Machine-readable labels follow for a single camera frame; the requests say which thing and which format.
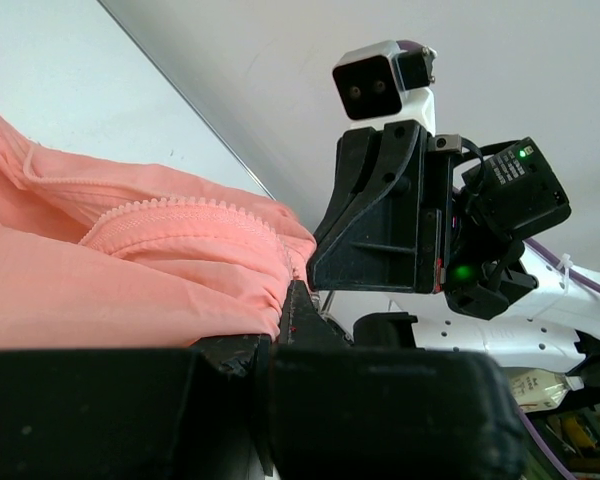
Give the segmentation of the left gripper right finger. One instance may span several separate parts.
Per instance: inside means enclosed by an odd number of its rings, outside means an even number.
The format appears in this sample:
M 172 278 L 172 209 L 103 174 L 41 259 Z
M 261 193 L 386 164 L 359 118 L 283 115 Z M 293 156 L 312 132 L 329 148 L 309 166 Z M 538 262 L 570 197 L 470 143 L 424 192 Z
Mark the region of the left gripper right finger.
M 517 479 L 526 463 L 494 360 L 351 346 L 301 281 L 270 356 L 269 444 L 284 479 Z

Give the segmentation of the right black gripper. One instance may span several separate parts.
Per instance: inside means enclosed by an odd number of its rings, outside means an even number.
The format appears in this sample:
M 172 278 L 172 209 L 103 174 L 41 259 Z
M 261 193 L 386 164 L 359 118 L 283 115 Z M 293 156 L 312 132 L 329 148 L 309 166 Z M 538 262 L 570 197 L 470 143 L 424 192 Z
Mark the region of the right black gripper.
M 333 192 L 307 264 L 321 291 L 436 294 L 449 262 L 458 134 L 414 120 L 346 131 Z

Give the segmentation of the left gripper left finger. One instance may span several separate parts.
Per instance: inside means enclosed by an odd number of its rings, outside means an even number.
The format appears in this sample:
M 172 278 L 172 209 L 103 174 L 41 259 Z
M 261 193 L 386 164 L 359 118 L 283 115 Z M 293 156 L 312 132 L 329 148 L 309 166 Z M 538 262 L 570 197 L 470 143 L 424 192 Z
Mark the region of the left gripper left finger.
M 259 336 L 0 351 L 0 479 L 263 479 Z

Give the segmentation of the salmon pink jacket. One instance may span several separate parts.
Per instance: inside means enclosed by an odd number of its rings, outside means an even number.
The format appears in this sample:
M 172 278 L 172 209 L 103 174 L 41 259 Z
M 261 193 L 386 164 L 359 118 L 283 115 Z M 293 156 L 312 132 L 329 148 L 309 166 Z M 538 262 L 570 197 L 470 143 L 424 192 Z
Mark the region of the salmon pink jacket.
M 277 337 L 315 248 L 274 200 L 46 148 L 0 115 L 0 349 Z

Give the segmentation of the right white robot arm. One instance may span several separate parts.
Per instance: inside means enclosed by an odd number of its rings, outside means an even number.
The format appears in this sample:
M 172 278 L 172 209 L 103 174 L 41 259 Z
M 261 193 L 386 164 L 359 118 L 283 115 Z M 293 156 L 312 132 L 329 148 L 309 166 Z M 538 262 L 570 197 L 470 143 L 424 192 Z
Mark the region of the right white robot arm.
M 308 262 L 312 289 L 440 294 L 519 329 L 476 349 L 600 388 L 600 273 L 535 241 L 569 199 L 530 138 L 479 147 L 414 120 L 346 131 Z

